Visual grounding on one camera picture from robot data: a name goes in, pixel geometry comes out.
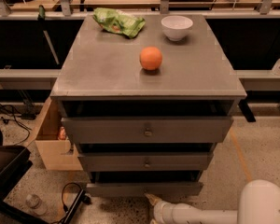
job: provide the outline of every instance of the cabinet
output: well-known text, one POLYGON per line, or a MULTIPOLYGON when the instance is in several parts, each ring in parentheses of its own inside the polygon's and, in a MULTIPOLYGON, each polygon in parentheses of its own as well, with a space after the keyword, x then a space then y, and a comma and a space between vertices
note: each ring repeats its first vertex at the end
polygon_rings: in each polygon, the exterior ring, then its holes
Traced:
POLYGON ((162 17, 144 16, 133 40, 87 17, 53 87, 91 195, 199 190, 231 112, 245 98, 203 16, 189 16, 193 28, 177 43, 162 33, 162 17), (147 46, 163 54, 156 72, 140 66, 147 46))

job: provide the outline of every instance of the plastic chip bag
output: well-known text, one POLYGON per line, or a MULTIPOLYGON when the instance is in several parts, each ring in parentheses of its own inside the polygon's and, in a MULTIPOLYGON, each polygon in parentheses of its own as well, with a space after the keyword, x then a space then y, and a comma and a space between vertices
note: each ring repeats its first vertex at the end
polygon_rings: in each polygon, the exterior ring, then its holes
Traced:
POLYGON ((96 8, 93 18, 106 31, 129 38, 135 38, 146 23, 143 18, 110 8, 96 8))

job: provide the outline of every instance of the concrete floor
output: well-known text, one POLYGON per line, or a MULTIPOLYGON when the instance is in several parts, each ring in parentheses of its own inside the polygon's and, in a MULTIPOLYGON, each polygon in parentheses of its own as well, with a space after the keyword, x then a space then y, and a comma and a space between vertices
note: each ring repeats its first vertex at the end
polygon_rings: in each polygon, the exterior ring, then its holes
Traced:
MULTIPOLYGON (((234 123, 223 143, 217 145, 208 170, 200 181, 203 189, 197 196, 168 193, 162 198, 173 203, 189 203, 205 210, 236 210, 239 196, 245 184, 254 179, 265 179, 280 187, 280 113, 276 105, 252 105, 256 122, 248 123, 241 113, 234 114, 234 123)), ((33 128, 33 121, 24 121, 33 128)), ((8 125, 0 121, 5 145, 22 140, 26 132, 14 122, 8 125)), ((63 217, 61 193, 68 182, 87 183, 87 175, 80 172, 47 171, 32 141, 33 167, 10 192, 6 202, 29 213, 25 204, 28 194, 37 194, 46 203, 47 213, 41 218, 51 223, 63 217)), ((75 198, 77 188, 69 188, 65 203, 75 198)), ((74 216, 73 224, 147 224, 151 220, 152 207, 143 198, 91 197, 92 204, 82 204, 74 216)), ((0 223, 17 223, 0 214, 0 223)))

